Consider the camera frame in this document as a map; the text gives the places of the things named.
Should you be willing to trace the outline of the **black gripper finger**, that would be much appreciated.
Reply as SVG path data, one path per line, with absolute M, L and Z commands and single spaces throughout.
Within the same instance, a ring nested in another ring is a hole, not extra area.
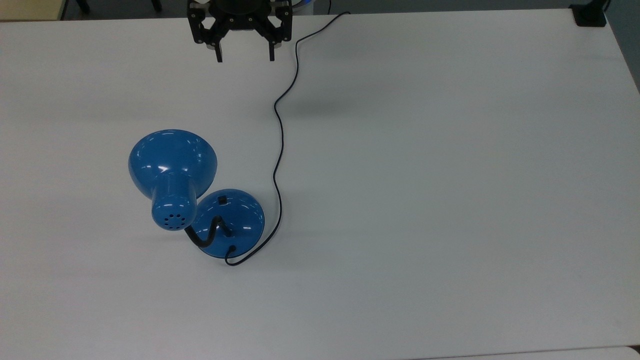
M 260 13 L 260 34 L 266 39 L 269 46 L 269 60 L 275 60 L 275 48 L 281 43 L 291 40 L 293 29 L 293 5 L 292 4 L 263 4 Z M 274 25 L 269 17 L 273 15 L 279 20 L 279 25 Z
M 187 19 L 194 43 L 205 44 L 209 50 L 215 52 L 217 62 L 222 63 L 223 56 L 220 45 L 222 37 L 220 36 L 217 19 L 214 17 L 214 23 L 209 28 L 204 24 L 212 6 L 212 2 L 188 2 Z

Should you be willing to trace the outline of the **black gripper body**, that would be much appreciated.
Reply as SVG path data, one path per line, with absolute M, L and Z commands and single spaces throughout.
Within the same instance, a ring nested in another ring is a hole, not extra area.
M 269 0 L 210 0 L 208 13 L 214 18 L 211 30 L 221 32 L 274 29 L 269 21 Z

